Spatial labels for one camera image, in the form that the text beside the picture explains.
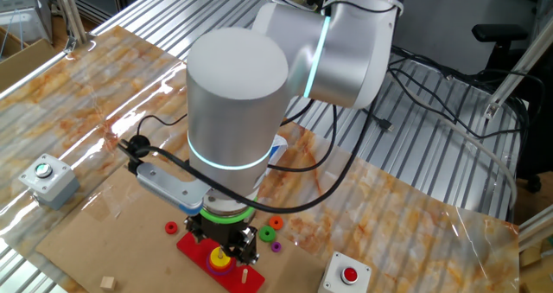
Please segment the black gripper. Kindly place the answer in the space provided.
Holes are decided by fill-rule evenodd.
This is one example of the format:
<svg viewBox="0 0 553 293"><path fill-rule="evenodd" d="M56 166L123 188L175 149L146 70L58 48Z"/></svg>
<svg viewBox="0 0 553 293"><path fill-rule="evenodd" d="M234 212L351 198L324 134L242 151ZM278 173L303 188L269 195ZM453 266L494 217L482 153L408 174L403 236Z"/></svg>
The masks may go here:
<svg viewBox="0 0 553 293"><path fill-rule="evenodd" d="M229 249L233 258L241 264L256 264L259 260L257 253L257 228L249 222L240 220L231 224L217 223L207 217L188 216L184 226L199 244L204 239L211 239Z"/></svg>

